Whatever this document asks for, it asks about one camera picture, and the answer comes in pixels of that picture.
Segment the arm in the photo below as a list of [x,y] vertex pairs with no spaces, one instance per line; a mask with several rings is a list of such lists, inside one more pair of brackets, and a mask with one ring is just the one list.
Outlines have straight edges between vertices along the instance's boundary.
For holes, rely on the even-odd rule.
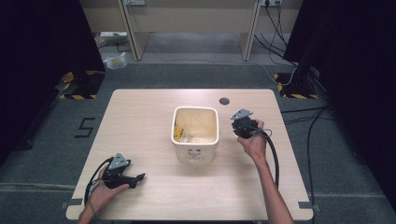
[[[263,128],[264,123],[261,120],[256,121],[259,128]],[[244,147],[250,158],[253,159],[259,172],[269,223],[294,223],[290,211],[275,185],[267,159],[265,158],[267,141],[264,136],[255,134],[249,139],[238,137],[238,142]]]
[[[102,177],[106,167],[99,173],[99,178]],[[91,193],[90,198],[85,205],[84,210],[78,216],[78,224],[91,223],[91,220],[119,193],[128,189],[129,185],[124,184],[115,189],[109,189],[103,181]]]

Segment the hand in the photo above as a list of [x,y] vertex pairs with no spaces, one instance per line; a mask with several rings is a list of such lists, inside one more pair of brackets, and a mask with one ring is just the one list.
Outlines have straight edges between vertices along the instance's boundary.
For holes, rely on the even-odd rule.
[[[262,120],[256,119],[259,128],[264,127]],[[254,162],[266,161],[265,150],[267,147],[267,140],[262,134],[254,134],[249,139],[238,137],[237,141],[244,147],[245,152],[249,155]]]
[[[102,178],[105,169],[106,167],[99,172],[98,178]],[[84,210],[79,215],[78,223],[90,223],[117,194],[129,188],[128,184],[123,184],[115,189],[109,189],[102,180],[98,181],[100,181],[98,186],[91,193]]]

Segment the white box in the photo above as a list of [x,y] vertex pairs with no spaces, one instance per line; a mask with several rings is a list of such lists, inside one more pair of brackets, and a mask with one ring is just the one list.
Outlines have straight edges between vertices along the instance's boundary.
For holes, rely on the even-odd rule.
[[176,108],[171,139],[179,161],[209,164],[215,158],[219,143],[218,111],[199,106]]

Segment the wooden table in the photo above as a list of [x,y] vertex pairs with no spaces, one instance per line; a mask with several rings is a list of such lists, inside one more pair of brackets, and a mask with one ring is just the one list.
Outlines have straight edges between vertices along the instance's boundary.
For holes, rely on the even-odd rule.
[[[219,99],[226,97],[228,105]],[[171,142],[178,106],[213,107],[219,113],[220,138],[210,165],[182,164]],[[312,209],[291,148],[275,95],[270,90],[116,90],[95,137],[72,199],[82,199],[98,165],[120,152],[132,160],[124,175],[146,173],[136,189],[118,195],[100,214],[109,220],[265,220],[264,199],[256,167],[236,142],[232,116],[240,108],[254,112],[273,131],[279,159],[279,190],[295,220],[308,220]],[[267,150],[273,175],[275,166]],[[84,205],[69,205],[78,219]]]

